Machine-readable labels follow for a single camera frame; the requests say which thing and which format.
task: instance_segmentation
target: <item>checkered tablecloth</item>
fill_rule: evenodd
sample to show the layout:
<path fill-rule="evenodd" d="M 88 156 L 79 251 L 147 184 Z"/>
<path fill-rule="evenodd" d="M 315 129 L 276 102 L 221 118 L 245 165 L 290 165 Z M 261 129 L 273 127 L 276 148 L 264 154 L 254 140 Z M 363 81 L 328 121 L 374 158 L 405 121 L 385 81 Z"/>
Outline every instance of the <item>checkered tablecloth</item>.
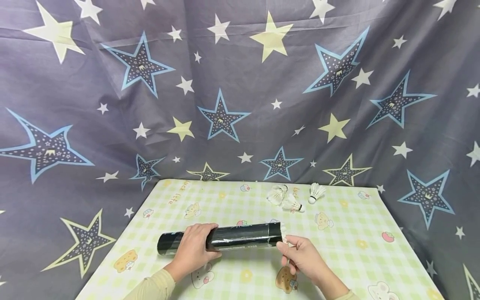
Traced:
<path fill-rule="evenodd" d="M 266 200 L 274 183 L 161 180 L 83 288 L 77 300 L 120 300 L 171 257 L 157 254 L 164 232 L 195 223 L 221 227 L 279 220 L 288 232 L 311 239 L 333 271 L 361 299 L 442 299 L 383 204 L 376 189 L 327 186 L 308 203 L 309 185 L 287 184 L 305 213 L 283 211 Z M 172 299 L 318 299 L 302 274 L 279 288 L 275 248 L 224 252 L 178 283 Z"/>

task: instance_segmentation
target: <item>yellow star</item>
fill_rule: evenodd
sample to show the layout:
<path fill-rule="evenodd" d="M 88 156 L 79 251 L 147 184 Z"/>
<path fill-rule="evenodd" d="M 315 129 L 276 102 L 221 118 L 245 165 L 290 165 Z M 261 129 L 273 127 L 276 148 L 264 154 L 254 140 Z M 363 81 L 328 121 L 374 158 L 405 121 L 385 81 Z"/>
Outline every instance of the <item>yellow star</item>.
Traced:
<path fill-rule="evenodd" d="M 167 131 L 168 133 L 178 134 L 181 142 L 183 142 L 183 139 L 185 138 L 186 135 L 191 136 L 192 138 L 195 138 L 193 136 L 193 133 L 190 131 L 190 125 L 192 124 L 192 121 L 182 123 L 179 120 L 177 120 L 175 117 L 173 117 L 173 121 L 175 122 L 175 127 Z"/>
<path fill-rule="evenodd" d="M 287 51 L 283 46 L 282 39 L 290 30 L 290 28 L 292 28 L 292 26 L 293 24 L 285 25 L 283 27 L 275 26 L 272 15 L 270 12 L 268 12 L 265 32 L 250 37 L 264 46 L 262 62 L 265 61 L 272 51 L 277 51 L 283 55 L 287 55 Z"/>
<path fill-rule="evenodd" d="M 348 121 L 350 121 L 350 119 L 338 121 L 333 114 L 330 114 L 330 124 L 319 128 L 319 130 L 328 132 L 327 144 L 336 136 L 342 139 L 347 138 L 343 133 L 342 128 L 348 123 Z"/>

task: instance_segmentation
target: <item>blue-outlined star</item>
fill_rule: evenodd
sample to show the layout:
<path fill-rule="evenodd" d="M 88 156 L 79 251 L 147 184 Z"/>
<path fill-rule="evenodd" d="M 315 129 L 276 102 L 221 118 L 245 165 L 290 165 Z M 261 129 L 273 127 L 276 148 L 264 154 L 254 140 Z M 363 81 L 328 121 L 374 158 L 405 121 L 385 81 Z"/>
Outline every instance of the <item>blue-outlined star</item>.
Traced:
<path fill-rule="evenodd" d="M 301 160 L 303 160 L 303 158 L 285 158 L 285 151 L 283 150 L 283 146 L 281 146 L 280 150 L 276 153 L 275 158 L 260 161 L 260 163 L 268 167 L 268 172 L 265 175 L 264 180 L 278 174 L 288 181 L 291 181 L 288 168 Z"/>
<path fill-rule="evenodd" d="M 367 128 L 386 117 L 391 118 L 400 127 L 404 128 L 405 108 L 436 96 L 431 94 L 407 94 L 409 76 L 410 71 L 407 72 L 393 93 L 387 98 L 382 100 L 370 100 L 380 109 L 380 111 L 377 113 L 375 118 L 373 118 Z"/>
<path fill-rule="evenodd" d="M 102 44 L 102 47 L 127 66 L 121 87 L 122 90 L 141 80 L 148 86 L 150 92 L 158 98 L 154 76 L 175 71 L 172 67 L 153 60 L 150 57 L 150 50 L 148 48 L 145 31 L 142 33 L 140 42 L 138 42 L 137 49 L 133 54 L 111 48 L 104 44 Z"/>
<path fill-rule="evenodd" d="M 67 133 L 72 125 L 48 134 L 8 108 L 7 110 L 25 128 L 30 142 L 22 146 L 0 149 L 0 156 L 30 160 L 32 184 L 43 172 L 56 165 L 94 166 L 88 159 L 70 147 Z"/>
<path fill-rule="evenodd" d="M 153 167 L 162 161 L 165 157 L 146 161 L 140 154 L 137 154 L 137 175 L 133 176 L 130 179 L 143 179 L 142 181 L 142 191 L 144 190 L 145 184 L 152 180 L 153 177 L 160 177 L 160 174 L 153 169 Z"/>
<path fill-rule="evenodd" d="M 353 69 L 360 63 L 356 61 L 358 54 L 363 46 L 363 42 L 367 37 L 368 30 L 365 31 L 353 42 L 353 44 L 345 50 L 341 55 L 330 52 L 327 49 L 315 44 L 318 56 L 322 62 L 324 72 L 315 80 L 306 90 L 305 93 L 318 91 L 323 88 L 330 88 L 330 97 L 336 92 L 342 81 L 350 74 Z"/>
<path fill-rule="evenodd" d="M 75 244 L 59 259 L 43 269 L 42 272 L 78 259 L 80 263 L 80 277 L 84 277 L 90 267 L 95 251 L 116 241 L 114 238 L 102 234 L 102 210 L 100 209 L 95 215 L 88 227 L 60 218 L 72 234 Z"/>
<path fill-rule="evenodd" d="M 221 132 L 224 132 L 229 137 L 240 143 L 237 132 L 235 131 L 233 125 L 241 119 L 245 118 L 246 116 L 250 115 L 250 113 L 229 112 L 227 106 L 225 105 L 225 100 L 223 99 L 222 89 L 218 90 L 215 110 L 201 108 L 200 106 L 198 106 L 198 109 L 211 123 L 210 131 L 208 132 L 208 139 L 213 138 Z"/>
<path fill-rule="evenodd" d="M 447 170 L 430 182 L 424 183 L 407 170 L 408 180 L 410 181 L 412 191 L 398 201 L 420 206 L 427 230 L 430 227 L 435 210 L 441 210 L 453 215 L 455 214 L 450 204 L 448 204 L 442 196 L 449 172 L 450 170 Z"/>

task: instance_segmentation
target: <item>cartoon animal print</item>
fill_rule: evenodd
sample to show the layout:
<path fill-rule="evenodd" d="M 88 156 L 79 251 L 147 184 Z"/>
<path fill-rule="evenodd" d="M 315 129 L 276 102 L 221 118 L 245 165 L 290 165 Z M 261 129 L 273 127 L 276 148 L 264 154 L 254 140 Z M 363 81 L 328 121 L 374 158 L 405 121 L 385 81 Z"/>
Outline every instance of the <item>cartoon animal print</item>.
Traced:
<path fill-rule="evenodd" d="M 215 274 L 211 271 L 212 264 L 207 263 L 205 266 L 192 273 L 193 287 L 199 289 L 213 280 Z"/>
<path fill-rule="evenodd" d="M 289 267 L 282 267 L 276 276 L 275 285 L 287 294 L 293 290 L 298 290 L 297 275 L 292 275 Z"/>
<path fill-rule="evenodd" d="M 138 255 L 135 250 L 130 250 L 124 255 L 122 255 L 114 264 L 113 267 L 115 270 L 117 270 L 117 273 L 121 273 L 125 270 L 130 270 L 133 265 L 135 264 L 135 261 L 137 260 Z"/>
<path fill-rule="evenodd" d="M 200 210 L 200 205 L 197 202 L 195 202 L 185 210 L 185 219 L 190 219 L 194 216 L 199 216 L 201 213 L 202 211 Z"/>
<path fill-rule="evenodd" d="M 324 212 L 315 215 L 315 223 L 319 230 L 324 230 L 327 227 L 333 227 L 333 220 L 330 220 Z"/>
<path fill-rule="evenodd" d="M 368 292 L 374 300 L 399 300 L 398 296 L 390 291 L 388 284 L 379 281 L 376 286 L 369 286 Z"/>

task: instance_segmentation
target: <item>shuttlecock feather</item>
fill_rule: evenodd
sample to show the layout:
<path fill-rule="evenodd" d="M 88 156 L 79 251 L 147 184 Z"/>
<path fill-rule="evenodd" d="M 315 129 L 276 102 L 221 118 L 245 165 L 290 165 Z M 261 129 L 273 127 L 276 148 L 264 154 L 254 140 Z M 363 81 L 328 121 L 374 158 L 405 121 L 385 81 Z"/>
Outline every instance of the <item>shuttlecock feather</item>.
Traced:
<path fill-rule="evenodd" d="M 320 198 L 326 191 L 326 188 L 323 185 L 320 185 L 316 182 L 310 185 L 310 198 L 308 198 L 308 203 L 314 204 L 318 198 Z"/>

